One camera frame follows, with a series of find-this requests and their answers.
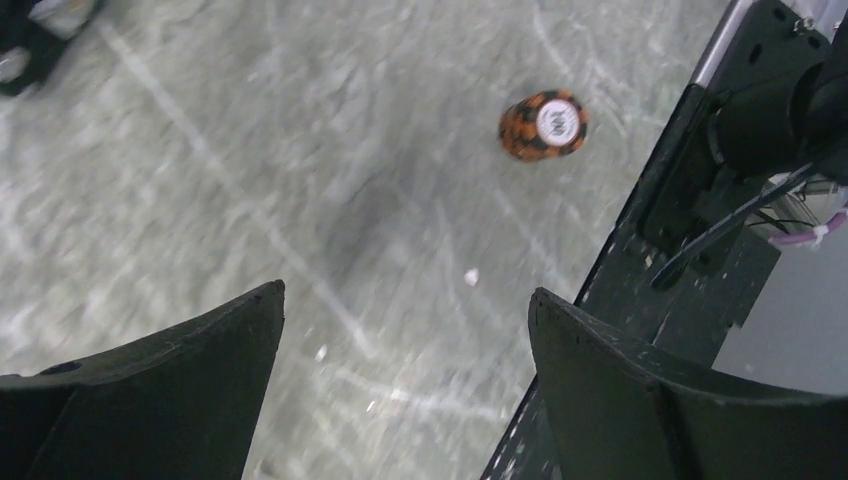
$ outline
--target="black bracket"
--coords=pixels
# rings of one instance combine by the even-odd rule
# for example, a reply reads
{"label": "black bracket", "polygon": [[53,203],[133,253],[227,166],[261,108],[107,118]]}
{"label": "black bracket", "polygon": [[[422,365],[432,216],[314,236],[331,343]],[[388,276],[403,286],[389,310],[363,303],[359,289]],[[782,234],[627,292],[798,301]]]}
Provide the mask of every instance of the black bracket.
{"label": "black bracket", "polygon": [[[796,168],[804,92],[830,51],[826,38],[779,0],[756,2],[707,88],[672,167],[640,222],[640,234],[672,256]],[[721,271],[743,227],[689,266]]]}

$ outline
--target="dark object in corner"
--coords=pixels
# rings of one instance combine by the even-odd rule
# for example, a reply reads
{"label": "dark object in corner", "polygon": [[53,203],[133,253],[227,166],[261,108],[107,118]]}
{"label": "dark object in corner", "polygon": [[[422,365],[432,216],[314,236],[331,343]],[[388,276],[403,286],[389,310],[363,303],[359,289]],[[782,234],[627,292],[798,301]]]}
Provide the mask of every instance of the dark object in corner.
{"label": "dark object in corner", "polygon": [[848,398],[680,360],[543,289],[530,342],[563,479],[848,478]]}
{"label": "dark object in corner", "polygon": [[[35,10],[47,3],[54,5]],[[46,82],[104,5],[105,0],[0,0],[0,95],[14,97]]]}
{"label": "dark object in corner", "polygon": [[282,281],[34,377],[0,377],[0,477],[240,479],[283,330]]}

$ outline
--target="screw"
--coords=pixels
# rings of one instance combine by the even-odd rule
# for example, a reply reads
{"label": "screw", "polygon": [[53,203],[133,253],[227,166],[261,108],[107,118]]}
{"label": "screw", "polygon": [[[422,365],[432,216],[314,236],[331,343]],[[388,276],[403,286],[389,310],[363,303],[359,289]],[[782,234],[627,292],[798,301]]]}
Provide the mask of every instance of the screw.
{"label": "screw", "polygon": [[21,76],[29,64],[29,52],[15,47],[0,55],[0,83],[8,83]]}
{"label": "screw", "polygon": [[792,27],[792,32],[800,35],[802,33],[807,33],[816,28],[816,21],[813,17],[806,17],[801,20],[795,22],[795,25]]}

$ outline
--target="black cable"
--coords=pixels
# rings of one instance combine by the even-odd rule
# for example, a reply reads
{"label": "black cable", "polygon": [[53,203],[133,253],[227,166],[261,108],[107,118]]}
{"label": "black cable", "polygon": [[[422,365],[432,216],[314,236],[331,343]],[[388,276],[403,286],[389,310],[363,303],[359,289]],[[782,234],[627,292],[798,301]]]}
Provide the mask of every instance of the black cable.
{"label": "black cable", "polygon": [[777,218],[769,217],[766,214],[763,214],[763,216],[760,216],[760,215],[757,215],[757,216],[760,217],[760,218],[768,217],[768,220],[763,219],[762,222],[749,223],[748,224],[749,227],[756,227],[756,226],[759,226],[759,225],[771,225],[772,227],[777,228],[778,230],[780,230],[783,233],[789,233],[789,230],[787,230],[786,227],[784,227],[784,225],[789,225],[789,224],[804,225],[805,227],[815,228],[815,225],[813,225],[810,222],[805,222],[803,220],[779,220]]}
{"label": "black cable", "polygon": [[[806,153],[805,147],[801,148],[802,154],[799,155],[801,158]],[[792,189],[809,180],[814,174],[813,163],[807,163],[790,173],[783,182],[772,185],[756,197],[745,202],[741,207],[734,210],[733,213],[725,216],[707,229],[706,232],[684,245],[680,251],[660,267],[659,271],[654,275],[653,280],[651,280],[651,286],[659,291],[665,291],[671,288],[677,281],[677,278],[679,278],[679,275],[688,266],[690,260],[700,255],[717,239],[742,224],[749,216],[758,212],[765,205],[791,192]]]}

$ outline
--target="zip tie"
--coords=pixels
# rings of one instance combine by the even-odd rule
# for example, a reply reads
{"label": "zip tie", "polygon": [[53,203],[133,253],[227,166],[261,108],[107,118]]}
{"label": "zip tie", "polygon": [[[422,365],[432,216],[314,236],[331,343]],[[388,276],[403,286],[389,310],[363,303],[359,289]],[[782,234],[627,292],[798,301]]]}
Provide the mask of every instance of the zip tie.
{"label": "zip tie", "polygon": [[822,240],[824,240],[824,237],[828,233],[830,233],[830,227],[828,227],[827,225],[819,225],[817,227],[814,227],[813,235],[816,236],[816,241],[815,243],[813,243],[813,246],[818,247],[819,245],[821,245]]}

